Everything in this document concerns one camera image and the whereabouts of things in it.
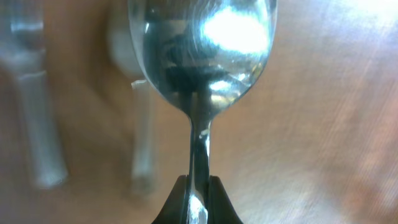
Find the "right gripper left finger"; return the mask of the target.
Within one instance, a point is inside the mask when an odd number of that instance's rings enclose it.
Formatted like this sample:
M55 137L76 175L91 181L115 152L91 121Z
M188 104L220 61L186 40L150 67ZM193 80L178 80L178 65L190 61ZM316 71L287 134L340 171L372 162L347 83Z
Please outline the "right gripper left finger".
M162 209L152 224L181 224L185 203L187 176L180 175Z

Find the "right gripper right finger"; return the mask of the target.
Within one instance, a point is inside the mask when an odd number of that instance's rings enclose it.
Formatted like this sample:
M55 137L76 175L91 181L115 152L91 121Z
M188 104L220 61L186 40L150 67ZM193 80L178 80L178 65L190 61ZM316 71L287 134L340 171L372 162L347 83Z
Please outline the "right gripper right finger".
M208 189L208 224L243 224L218 176L211 176Z

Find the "metal spoon bottom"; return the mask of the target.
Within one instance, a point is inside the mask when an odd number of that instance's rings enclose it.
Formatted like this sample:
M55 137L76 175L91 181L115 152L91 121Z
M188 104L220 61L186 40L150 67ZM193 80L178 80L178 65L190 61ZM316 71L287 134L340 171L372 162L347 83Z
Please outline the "metal spoon bottom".
M145 77L190 121L182 223L208 223L211 124L263 73L277 0L130 0L127 9Z

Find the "metal spoon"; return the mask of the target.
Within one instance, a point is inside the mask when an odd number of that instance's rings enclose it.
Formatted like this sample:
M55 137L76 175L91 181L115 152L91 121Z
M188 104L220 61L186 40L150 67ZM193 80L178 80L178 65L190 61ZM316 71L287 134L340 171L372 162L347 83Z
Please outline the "metal spoon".
M151 192L155 185L155 145L153 97L132 46L128 16L111 12L108 17L107 45L111 60L131 80L134 109L134 146L131 190L136 195Z
M130 0L127 9L145 77L190 121L182 223L208 223L211 124L263 73L277 0Z

